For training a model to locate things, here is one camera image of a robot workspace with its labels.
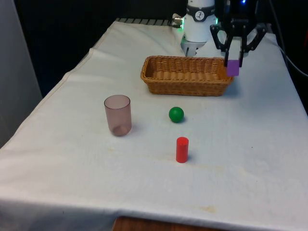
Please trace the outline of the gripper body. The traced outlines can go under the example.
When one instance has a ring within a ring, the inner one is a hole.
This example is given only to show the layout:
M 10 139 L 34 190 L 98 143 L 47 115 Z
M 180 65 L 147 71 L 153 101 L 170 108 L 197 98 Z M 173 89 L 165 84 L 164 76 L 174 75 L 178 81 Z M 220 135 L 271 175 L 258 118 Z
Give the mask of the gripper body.
M 215 16 L 219 22 L 231 19 L 257 21 L 257 0 L 215 0 Z

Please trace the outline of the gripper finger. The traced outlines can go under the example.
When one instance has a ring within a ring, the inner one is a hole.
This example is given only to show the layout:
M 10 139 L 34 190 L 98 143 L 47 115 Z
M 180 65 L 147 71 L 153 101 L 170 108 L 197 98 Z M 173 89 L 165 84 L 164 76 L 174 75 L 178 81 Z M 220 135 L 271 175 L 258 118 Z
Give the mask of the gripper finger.
M 226 33 L 225 42 L 220 42 L 218 38 L 219 31 L 224 31 Z M 218 50 L 221 50 L 225 53 L 224 57 L 224 66 L 228 66 L 228 57 L 229 57 L 229 50 L 231 46 L 232 39 L 234 37 L 234 28 L 233 25 L 230 23 L 220 22 L 215 25 L 210 26 L 210 32 L 214 41 L 214 44 Z
M 256 35 L 254 36 L 252 41 L 248 44 L 247 36 L 249 32 L 247 30 L 247 27 L 243 26 L 243 31 L 241 36 L 241 48 L 239 55 L 239 67 L 242 67 L 243 65 L 244 54 L 249 53 L 250 51 L 254 51 L 267 32 L 265 24 L 257 24 L 255 30 L 256 30 Z

